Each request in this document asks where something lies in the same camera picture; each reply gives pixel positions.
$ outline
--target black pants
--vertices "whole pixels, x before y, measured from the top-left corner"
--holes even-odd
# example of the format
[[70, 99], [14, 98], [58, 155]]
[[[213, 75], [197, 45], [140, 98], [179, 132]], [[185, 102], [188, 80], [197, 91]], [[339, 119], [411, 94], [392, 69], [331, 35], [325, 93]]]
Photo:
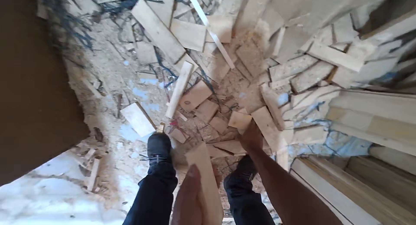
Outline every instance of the black pants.
[[[174, 202], [173, 192], [178, 184], [171, 163], [152, 165], [141, 180], [139, 190], [123, 225], [168, 225]], [[259, 193], [252, 190], [249, 180], [235, 177], [225, 179], [231, 214], [236, 225], [275, 224]]]

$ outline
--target wooden plank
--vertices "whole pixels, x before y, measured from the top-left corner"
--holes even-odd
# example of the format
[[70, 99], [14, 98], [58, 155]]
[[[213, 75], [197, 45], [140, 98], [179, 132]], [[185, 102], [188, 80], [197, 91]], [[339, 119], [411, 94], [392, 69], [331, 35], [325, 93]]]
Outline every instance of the wooden plank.
[[220, 134], [224, 134], [228, 128], [228, 123], [218, 117], [213, 117], [209, 125], [211, 125]]
[[297, 158], [292, 164], [292, 169], [345, 216], [347, 220], [351, 221], [352, 224], [380, 225], [380, 222], [373, 216], [315, 172], [317, 168], [310, 168]]
[[416, 8], [364, 35], [363, 39], [383, 43], [408, 33], [416, 28]]
[[137, 59], [140, 64], [157, 63], [155, 48], [152, 44], [144, 41], [135, 44]]
[[279, 151], [281, 147], [280, 131], [273, 122], [273, 118], [267, 110], [266, 106], [254, 111], [251, 113], [254, 121], [257, 123], [260, 131], [262, 132], [264, 138], [269, 144], [273, 152]]
[[183, 47], [200, 52], [204, 50], [207, 32], [205, 26], [174, 18], [172, 20], [171, 32]]
[[325, 199], [319, 192], [317, 192], [311, 185], [309, 185], [302, 177], [300, 177], [294, 170], [290, 171], [290, 174], [302, 183], [307, 189], [311, 190], [321, 201], [325, 203], [326, 206], [335, 214], [337, 218], [340, 219], [344, 225], [353, 225], [343, 214], [341, 214], [337, 208], [335, 208], [328, 200]]
[[327, 77], [334, 65], [320, 61], [290, 80], [296, 93], [305, 91]]
[[172, 93], [171, 101], [168, 105], [168, 110], [166, 111], [166, 117], [172, 118], [174, 116], [180, 97], [182, 96], [182, 93], [184, 92], [186, 85], [190, 79], [190, 75], [192, 74], [192, 68], [192, 64], [189, 62], [184, 62], [184, 65], [180, 71], [179, 78], [176, 81], [174, 92]]
[[284, 64], [278, 64], [269, 68], [270, 77], [273, 82], [279, 81], [281, 79], [303, 72], [316, 62], [318, 62], [318, 59], [309, 55], [297, 57], [295, 59], [289, 60]]
[[237, 111], [231, 113], [230, 121], [228, 126], [235, 127], [240, 130], [246, 130], [250, 124], [252, 116], [243, 114]]
[[279, 109], [279, 95], [272, 91], [267, 84], [263, 84], [260, 87], [260, 92], [263, 96], [264, 102], [270, 110], [270, 114], [275, 121], [276, 127], [279, 131], [283, 131], [285, 126], [282, 118], [282, 112]]
[[408, 176], [396, 174], [394, 171], [384, 167], [374, 160], [363, 157], [351, 157], [347, 169], [361, 176], [372, 189], [380, 192], [386, 192], [390, 200], [416, 214], [416, 182], [414, 176], [408, 173]]
[[416, 217], [403, 207], [372, 190], [327, 160], [311, 156], [302, 161], [317, 166], [320, 169], [317, 173], [321, 177], [382, 224], [414, 224], [416, 222]]
[[[210, 15], [207, 16], [210, 23], [210, 30], [218, 36], [220, 42], [231, 42], [232, 24], [234, 23], [231, 15]], [[214, 42], [211, 35], [207, 34], [205, 41]]]
[[86, 189], [92, 191], [94, 188], [95, 180], [97, 178], [98, 167], [100, 165], [100, 160], [94, 158], [94, 163], [92, 164], [91, 175], [87, 179]]
[[188, 136], [185, 136], [183, 132], [181, 132], [179, 129], [174, 128], [169, 135], [174, 138], [175, 140], [179, 141], [180, 143], [185, 143]]
[[208, 124], [211, 118], [214, 117], [220, 105], [210, 100], [204, 100], [195, 110], [195, 115], [204, 123]]
[[342, 91], [331, 100], [331, 107], [340, 107], [402, 122], [416, 124], [416, 99], [390, 96], [385, 93], [355, 93]]
[[371, 147], [369, 154], [410, 174], [416, 175], [416, 156], [385, 146]]
[[156, 130], [156, 126], [138, 102], [127, 106], [120, 112], [139, 136], [144, 137]]
[[337, 66], [343, 66], [356, 72], [359, 72], [360, 69], [364, 66], [363, 60], [352, 57], [346, 53], [340, 52], [319, 42], [314, 42], [312, 44], [308, 54], [328, 63]]
[[195, 164], [201, 175], [201, 191], [198, 200], [202, 209], [202, 224], [220, 225], [224, 212], [206, 144], [200, 144], [185, 156], [188, 165]]
[[201, 80], [179, 100], [179, 105], [185, 111], [190, 112], [211, 96], [211, 94], [211, 89]]
[[132, 15], [146, 29], [146, 32], [165, 53], [170, 63], [175, 64], [184, 55], [185, 49], [145, 0], [138, 0], [132, 9]]
[[[197, 0], [190, 0], [190, 1], [192, 3], [193, 7], [195, 8], [196, 13], [198, 13], [198, 16], [200, 17], [201, 21], [204, 23], [204, 25], [209, 26], [210, 23], [208, 21], [208, 18], [206, 17], [204, 11], [200, 7], [198, 1]], [[230, 56], [228, 55], [226, 49], [224, 48], [224, 46], [220, 42], [220, 39], [218, 38], [218, 36], [214, 32], [212, 32], [210, 29], [208, 29], [208, 33], [210, 34], [210, 36], [214, 40], [216, 46], [218, 47], [218, 50], [223, 55], [227, 64], [230, 66], [231, 69], [234, 69], [235, 68], [234, 63], [233, 63], [232, 59], [230, 58]]]
[[319, 87], [318, 89], [307, 91], [299, 95], [292, 95], [290, 98], [290, 105], [292, 109], [299, 109], [318, 102], [331, 100], [340, 94], [340, 88], [329, 85]]
[[328, 132], [323, 126], [311, 126], [296, 130], [290, 144], [323, 144]]
[[169, 28], [171, 25], [172, 12], [174, 10], [175, 0], [161, 0], [164, 3], [149, 1], [147, 4], [153, 12], [159, 17], [163, 24]]

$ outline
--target blue paint stain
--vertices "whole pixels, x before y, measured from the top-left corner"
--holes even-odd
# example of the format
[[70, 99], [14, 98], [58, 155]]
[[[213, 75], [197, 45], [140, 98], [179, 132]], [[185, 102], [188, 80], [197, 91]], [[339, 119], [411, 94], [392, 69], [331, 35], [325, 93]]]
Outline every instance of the blue paint stain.
[[139, 90], [138, 88], [133, 88], [132, 91], [133, 91], [134, 95], [136, 95], [138, 97], [141, 97], [144, 100], [148, 99], [148, 96], [146, 95], [146, 93], [147, 93], [146, 91]]
[[159, 82], [158, 79], [140, 79], [140, 83], [143, 83], [143, 84], [156, 85], [158, 82]]
[[133, 130], [132, 126], [130, 124], [122, 124], [120, 126], [120, 135], [131, 142], [134, 142], [140, 138], [137, 132]]

